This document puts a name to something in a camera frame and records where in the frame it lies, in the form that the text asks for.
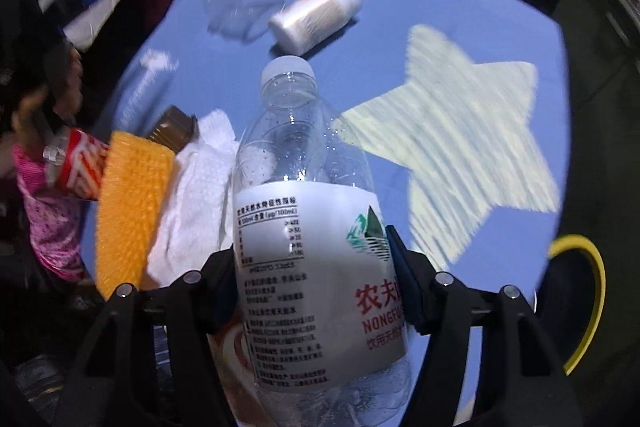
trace blue object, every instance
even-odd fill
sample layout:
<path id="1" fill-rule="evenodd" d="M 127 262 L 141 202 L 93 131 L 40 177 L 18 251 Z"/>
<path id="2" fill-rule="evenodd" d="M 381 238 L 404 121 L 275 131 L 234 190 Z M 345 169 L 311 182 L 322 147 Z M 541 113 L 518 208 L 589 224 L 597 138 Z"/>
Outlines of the blue object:
<path id="1" fill-rule="evenodd" d="M 170 104 L 197 117 L 221 108 L 227 113 L 236 137 L 241 137 L 259 112 L 260 72 L 279 52 L 270 34 L 251 43 L 212 34 L 207 28 L 204 5 L 204 0 L 174 1 L 164 21 L 125 71 L 98 121 L 97 137 L 108 139 L 112 129 L 145 134 Z M 535 66 L 537 85 L 532 93 L 528 124 L 524 123 L 532 136 L 527 143 L 539 153 L 548 177 L 545 183 L 553 185 L 561 197 L 569 150 L 564 44 L 553 21 L 518 0 L 364 0 L 351 25 L 305 55 L 316 72 L 322 96 L 336 109 L 346 112 L 405 84 L 408 36 L 416 25 L 446 36 L 475 64 L 518 61 Z M 144 57 L 149 50 L 166 52 L 167 67 L 143 66 L 141 60 L 148 62 Z M 447 80 L 437 78 L 443 85 Z M 491 76 L 484 81 L 490 85 Z M 458 115 L 459 119 L 466 118 L 465 111 Z M 433 114 L 426 116 L 433 121 Z M 419 115 L 407 117 L 420 123 Z M 424 129 L 413 128 L 411 139 L 418 143 Z M 500 126 L 493 129 L 503 130 Z M 448 144 L 442 145 L 444 153 L 447 147 Z M 517 164 L 518 158 L 512 159 Z M 412 170 L 402 166 L 402 162 L 375 155 L 369 155 L 369 162 L 385 221 L 396 226 L 407 245 L 419 241 L 416 217 L 421 216 L 410 211 L 415 204 L 408 190 Z M 455 170 L 461 176 L 475 175 L 471 164 L 460 164 Z M 544 177 L 533 179 L 524 168 L 518 172 L 520 182 L 525 185 L 540 182 Z M 425 190 L 429 198 L 430 188 Z M 472 230 L 462 253 L 445 256 L 449 260 L 448 269 L 470 287 L 497 291 L 509 283 L 532 297 L 546 267 L 546 250 L 554 238 L 559 206 L 558 201 L 545 211 L 532 211 L 518 210 L 527 208 L 526 204 L 492 204 Z M 82 236 L 82 257 L 91 272 L 96 207 L 96 203 L 89 204 Z M 441 250 L 450 253 L 446 247 Z M 472 333 L 460 407 L 472 399 L 478 379 L 481 346 L 478 333 Z M 411 338 L 414 380 L 427 341 L 417 335 Z M 401 415 L 396 415 L 384 425 L 395 426 L 400 418 Z"/>

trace pink fabric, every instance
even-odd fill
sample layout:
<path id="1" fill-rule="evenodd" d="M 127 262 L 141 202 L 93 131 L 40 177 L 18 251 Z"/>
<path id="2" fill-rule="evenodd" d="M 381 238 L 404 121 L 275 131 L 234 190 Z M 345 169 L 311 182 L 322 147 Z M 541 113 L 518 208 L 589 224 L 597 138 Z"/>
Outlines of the pink fabric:
<path id="1" fill-rule="evenodd" d="M 80 258 L 80 201 L 47 187 L 44 161 L 13 148 L 18 188 L 30 222 L 30 239 L 38 261 L 60 279 L 77 282 L 84 275 Z"/>

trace clear plastic water bottle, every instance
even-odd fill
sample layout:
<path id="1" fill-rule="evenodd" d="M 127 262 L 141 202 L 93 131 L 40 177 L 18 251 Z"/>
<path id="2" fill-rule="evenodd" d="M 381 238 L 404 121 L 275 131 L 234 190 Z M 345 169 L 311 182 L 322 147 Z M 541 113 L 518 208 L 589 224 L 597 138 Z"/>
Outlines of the clear plastic water bottle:
<path id="1" fill-rule="evenodd" d="M 375 426 L 408 399 L 401 296 L 364 151 L 311 65 L 262 73 L 233 175 L 244 332 L 280 426 Z"/>

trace yellow ring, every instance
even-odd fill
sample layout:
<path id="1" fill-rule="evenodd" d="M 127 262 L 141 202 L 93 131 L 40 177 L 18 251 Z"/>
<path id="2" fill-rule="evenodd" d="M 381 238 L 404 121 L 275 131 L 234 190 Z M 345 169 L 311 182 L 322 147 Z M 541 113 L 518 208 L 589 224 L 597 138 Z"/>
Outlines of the yellow ring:
<path id="1" fill-rule="evenodd" d="M 564 372 L 566 374 L 570 374 L 575 369 L 584 354 L 587 352 L 587 349 L 589 349 L 589 345 L 593 340 L 593 335 L 595 335 L 596 330 L 598 329 L 598 324 L 600 323 L 600 318 L 602 317 L 604 297 L 607 289 L 604 263 L 600 256 L 600 252 L 586 237 L 582 235 L 565 235 L 564 237 L 559 237 L 551 244 L 548 257 L 549 259 L 553 259 L 561 253 L 569 250 L 581 250 L 587 255 L 591 268 L 593 269 L 593 277 L 596 283 L 596 295 L 587 330 L 584 332 L 582 340 L 580 341 L 580 344 L 578 344 L 574 353 L 569 357 L 569 360 L 564 363 Z"/>

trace blue tabletop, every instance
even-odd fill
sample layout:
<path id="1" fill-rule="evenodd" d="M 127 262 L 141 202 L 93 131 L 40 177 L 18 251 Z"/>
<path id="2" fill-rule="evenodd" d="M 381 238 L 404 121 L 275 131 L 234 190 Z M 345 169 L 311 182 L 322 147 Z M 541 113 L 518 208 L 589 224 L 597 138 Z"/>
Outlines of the blue tabletop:
<path id="1" fill-rule="evenodd" d="M 247 42 L 213 32 L 215 9 L 174 1 L 120 80 L 98 137 L 146 133 L 170 104 L 197 117 L 221 108 L 241 136 L 278 51 L 268 33 Z M 558 26 L 518 0 L 364 0 L 345 31 L 305 58 L 370 153 L 383 216 L 405 243 L 466 285 L 511 283 L 532 296 L 568 166 Z M 90 271 L 95 211 L 92 203 L 82 236 Z M 411 341 L 414 380 L 426 343 Z M 461 405 L 473 396 L 479 351 L 474 332 Z"/>

